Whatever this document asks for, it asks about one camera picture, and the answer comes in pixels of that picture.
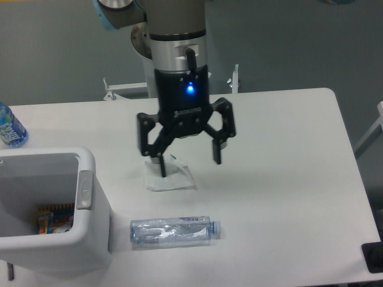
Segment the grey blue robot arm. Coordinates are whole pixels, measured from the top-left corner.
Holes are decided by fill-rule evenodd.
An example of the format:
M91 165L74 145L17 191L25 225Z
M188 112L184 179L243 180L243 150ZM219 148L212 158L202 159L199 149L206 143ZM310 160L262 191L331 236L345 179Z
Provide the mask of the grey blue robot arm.
M221 164L221 149L236 135L231 102L209 101L204 1L94 1L106 29L139 23L148 28L159 111L136 116L138 148L160 164L166 177L163 153L176 138L206 132L212 137L214 161Z

